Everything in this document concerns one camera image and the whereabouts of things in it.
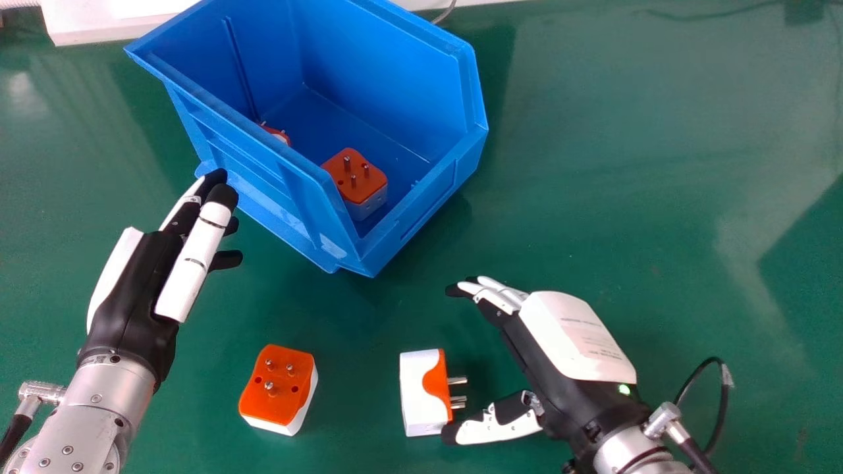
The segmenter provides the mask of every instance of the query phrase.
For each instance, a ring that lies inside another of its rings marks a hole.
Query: robotic arm
[[[551,291],[527,294],[489,277],[466,278],[446,294],[474,301],[501,332],[533,388],[446,425],[441,434],[446,444],[544,431],[572,448],[575,461],[564,472],[690,474],[664,446],[667,434],[700,472],[717,472],[673,403],[652,411],[641,401],[635,367],[586,302]],[[721,367],[725,377],[728,369]],[[731,388],[731,376],[728,383]]]
[[[70,385],[20,387],[19,409],[0,443],[3,473],[116,474],[126,464],[207,274],[243,260],[237,250],[217,251],[238,228],[238,196],[227,178],[225,170],[199,178],[158,231],[123,231],[94,289]],[[42,404],[56,408],[15,450]]]

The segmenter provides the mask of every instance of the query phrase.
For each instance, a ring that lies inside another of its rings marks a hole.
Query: corrugated white hose
[[[38,7],[40,5],[41,0],[0,0],[0,10],[8,10],[10,8]]]

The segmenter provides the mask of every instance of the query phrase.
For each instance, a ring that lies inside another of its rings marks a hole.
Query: green table
[[[737,11],[727,12],[733,8]],[[723,472],[832,472],[843,402],[840,21],[820,0],[564,0],[462,8],[491,133],[477,174],[378,278],[327,275],[249,219],[182,328],[126,472],[557,472],[541,437],[406,439],[398,354],[443,347],[469,404],[525,386],[465,275],[592,304],[651,403],[710,354],[737,382]],[[24,379],[67,383],[99,270],[155,228],[197,159],[122,44],[54,48],[37,13],[0,30],[0,413]],[[267,343],[315,354],[292,439],[237,400]],[[704,441],[712,371],[686,412]]]

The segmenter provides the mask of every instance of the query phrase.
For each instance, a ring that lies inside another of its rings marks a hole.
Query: storage bin
[[[385,0],[205,0],[126,52],[164,82],[196,174],[226,169],[242,211],[326,272],[375,276],[488,133],[471,46]],[[346,147],[389,180],[360,222],[320,168]]]

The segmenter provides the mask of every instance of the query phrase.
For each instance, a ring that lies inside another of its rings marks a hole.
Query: gray wire
[[[457,0],[451,0],[451,4],[448,5],[447,8],[445,8],[445,11],[441,12],[439,14],[439,16],[437,16],[435,19],[431,20],[431,23],[439,24],[439,22],[446,19],[448,17],[448,15],[450,15],[451,12],[454,11],[454,7],[456,7],[456,6],[457,6]]]

